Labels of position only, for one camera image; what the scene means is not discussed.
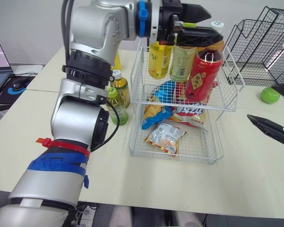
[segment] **mouse pad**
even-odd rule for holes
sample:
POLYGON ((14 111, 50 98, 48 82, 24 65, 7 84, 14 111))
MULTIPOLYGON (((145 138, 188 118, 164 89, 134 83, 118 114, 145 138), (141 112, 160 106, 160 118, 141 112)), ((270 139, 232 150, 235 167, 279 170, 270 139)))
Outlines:
POLYGON ((0 89, 0 104, 8 104, 12 105, 19 97, 20 95, 25 91, 28 84, 34 79, 35 77, 24 77, 24 76, 17 76, 12 77, 9 79, 9 81, 0 89), (12 88, 13 83, 16 79, 19 78, 28 78, 28 82, 25 86, 25 88, 20 90, 14 90, 12 88))

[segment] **white bottle cap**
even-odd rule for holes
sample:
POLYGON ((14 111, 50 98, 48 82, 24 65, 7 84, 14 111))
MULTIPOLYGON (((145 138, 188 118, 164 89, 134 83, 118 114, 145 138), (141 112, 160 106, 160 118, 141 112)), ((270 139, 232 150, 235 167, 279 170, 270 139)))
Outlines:
POLYGON ((222 21, 215 20, 210 23, 210 27, 216 30, 217 32, 222 33, 224 29, 224 23, 222 21))
POLYGON ((120 70, 114 70, 113 71, 113 77, 115 79, 121 79, 121 77, 122 77, 121 71, 120 70))

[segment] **blue chip bag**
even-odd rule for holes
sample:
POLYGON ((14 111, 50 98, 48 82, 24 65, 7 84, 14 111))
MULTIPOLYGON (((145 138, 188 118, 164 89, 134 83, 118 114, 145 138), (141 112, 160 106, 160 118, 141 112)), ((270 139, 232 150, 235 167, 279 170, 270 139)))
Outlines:
MULTIPOLYGON (((166 81, 157 87, 153 92, 149 101, 158 103, 172 103, 175 90, 175 82, 166 81)), ((165 105, 146 105, 142 122, 142 129, 148 129, 155 123, 163 121, 172 116, 171 106, 165 105)))

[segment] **snack bag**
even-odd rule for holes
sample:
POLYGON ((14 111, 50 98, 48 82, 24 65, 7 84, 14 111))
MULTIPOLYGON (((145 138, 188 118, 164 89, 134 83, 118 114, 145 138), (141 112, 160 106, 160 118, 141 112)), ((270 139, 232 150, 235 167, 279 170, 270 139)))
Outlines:
MULTIPOLYGON (((176 103, 177 104, 189 104, 189 101, 185 95, 186 85, 187 85, 187 81, 176 83, 175 93, 176 93, 176 103)), ((214 82, 212 85, 212 88, 216 86, 218 86, 218 83, 214 82)), ((206 99, 204 99, 202 102, 194 103, 194 105, 206 106, 209 101, 211 91, 208 93, 206 99)), ((203 108, 174 107, 173 115, 170 118, 168 118, 168 120, 175 121, 175 122, 182 122, 183 124, 194 126, 194 127, 201 127, 204 130, 206 130, 204 126, 206 124, 206 113, 203 108)))
MULTIPOLYGON (((175 82, 172 80, 158 86, 153 92, 149 101, 158 103, 171 103, 175 90, 175 82)), ((155 123, 172 116, 172 107, 164 105, 146 105, 144 110, 142 129, 148 129, 155 123)))
POLYGON ((179 139, 187 132, 178 127, 161 122, 158 127, 145 139, 151 145, 159 147, 161 150, 173 157, 177 156, 179 139))

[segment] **red cable tie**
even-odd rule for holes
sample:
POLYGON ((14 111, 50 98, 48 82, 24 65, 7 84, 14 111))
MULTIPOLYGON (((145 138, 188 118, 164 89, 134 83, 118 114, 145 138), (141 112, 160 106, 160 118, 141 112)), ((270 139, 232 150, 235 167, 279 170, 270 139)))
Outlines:
POLYGON ((43 147, 50 148, 50 147, 59 147, 59 148, 66 148, 70 150, 75 150, 81 154, 84 154, 89 159, 90 152, 89 150, 75 144, 66 143, 62 141, 53 141, 50 138, 38 138, 36 140, 37 143, 41 143, 43 147))

